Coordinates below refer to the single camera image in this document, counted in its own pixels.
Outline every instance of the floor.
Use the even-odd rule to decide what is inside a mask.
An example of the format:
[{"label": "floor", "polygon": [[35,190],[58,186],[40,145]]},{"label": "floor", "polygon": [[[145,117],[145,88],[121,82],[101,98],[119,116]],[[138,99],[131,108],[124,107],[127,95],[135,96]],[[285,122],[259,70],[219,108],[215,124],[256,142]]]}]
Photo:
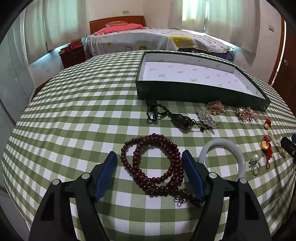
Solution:
[{"label": "floor", "polygon": [[23,217],[20,212],[15,207],[14,203],[8,196],[7,192],[4,192],[0,189],[0,206],[3,209],[7,219],[14,227],[16,232],[20,235],[20,237],[24,241],[28,241],[29,239],[29,228],[25,223]]}]

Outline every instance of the table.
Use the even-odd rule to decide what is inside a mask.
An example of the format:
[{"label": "table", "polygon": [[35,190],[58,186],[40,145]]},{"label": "table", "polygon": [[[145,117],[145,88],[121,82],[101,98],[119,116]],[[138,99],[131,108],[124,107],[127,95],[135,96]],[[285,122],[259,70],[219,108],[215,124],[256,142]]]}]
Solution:
[{"label": "table", "polygon": [[[120,162],[124,142],[154,132],[164,134],[179,146],[180,152],[188,149],[197,160],[205,143],[222,137],[233,141],[248,161],[255,153],[263,155],[259,144],[267,135],[263,128],[266,118],[272,121],[276,139],[291,137],[296,132],[296,118],[282,98],[271,86],[250,74],[271,100],[266,112],[254,111],[258,123],[238,120],[235,107],[229,107],[225,115],[213,117],[221,122],[214,131],[201,133],[194,128],[181,132],[168,117],[149,123],[145,101],[137,99],[135,86],[143,53],[101,55],[67,68],[52,78],[24,111],[8,140],[2,167],[8,193],[30,225],[53,179],[76,179],[102,163],[113,150],[118,154],[118,166],[105,196],[96,204],[110,239],[189,240],[201,209],[189,203],[179,206],[172,196],[146,196]],[[205,110],[205,104],[200,103],[161,101],[161,104],[172,112],[195,119],[196,108]],[[133,150],[130,148],[128,152],[129,160]],[[266,170],[265,158],[262,158],[257,177],[246,163],[246,179],[261,204],[272,234],[287,212],[296,178],[291,157],[282,158],[275,147],[273,152],[270,169]],[[168,166],[168,159],[158,149],[147,150],[140,164],[149,177],[160,176]],[[223,148],[208,152],[207,167],[230,180],[237,174],[235,157]],[[186,177],[181,187],[192,192]],[[225,198],[216,240],[222,238],[227,209]],[[71,200],[71,210],[77,236],[84,240],[75,200]]]}]

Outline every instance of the white wall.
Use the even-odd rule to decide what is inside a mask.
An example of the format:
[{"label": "white wall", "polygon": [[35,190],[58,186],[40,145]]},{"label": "white wall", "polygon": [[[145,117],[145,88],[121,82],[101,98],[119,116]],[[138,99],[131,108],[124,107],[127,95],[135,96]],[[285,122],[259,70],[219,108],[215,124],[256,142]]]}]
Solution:
[{"label": "white wall", "polygon": [[[146,25],[151,28],[167,28],[172,0],[144,0]],[[234,63],[259,79],[268,82],[279,50],[281,16],[266,0],[260,0],[260,33],[256,54],[236,49]]]},{"label": "white wall", "polygon": [[[89,20],[125,15],[143,15],[143,2],[144,0],[87,0]],[[122,11],[129,11],[129,14],[122,14]]]}]

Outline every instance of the blue gripper pad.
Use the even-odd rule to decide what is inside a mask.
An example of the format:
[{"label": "blue gripper pad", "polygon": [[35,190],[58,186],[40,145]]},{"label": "blue gripper pad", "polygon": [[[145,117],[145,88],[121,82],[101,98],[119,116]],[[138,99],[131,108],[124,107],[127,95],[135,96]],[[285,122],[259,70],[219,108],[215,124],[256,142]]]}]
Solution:
[{"label": "blue gripper pad", "polygon": [[182,153],[182,163],[194,194],[201,200],[205,200],[205,178],[209,174],[202,163],[196,162],[188,150]]}]

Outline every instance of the bedside cabinet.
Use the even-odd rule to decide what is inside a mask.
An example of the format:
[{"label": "bedside cabinet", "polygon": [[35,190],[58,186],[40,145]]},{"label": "bedside cabinet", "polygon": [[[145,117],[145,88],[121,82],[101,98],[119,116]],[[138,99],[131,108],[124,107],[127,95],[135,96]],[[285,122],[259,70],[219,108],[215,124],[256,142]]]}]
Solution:
[{"label": "bedside cabinet", "polygon": [[83,45],[71,50],[71,52],[65,51],[60,54],[64,68],[68,68],[86,61]]}]

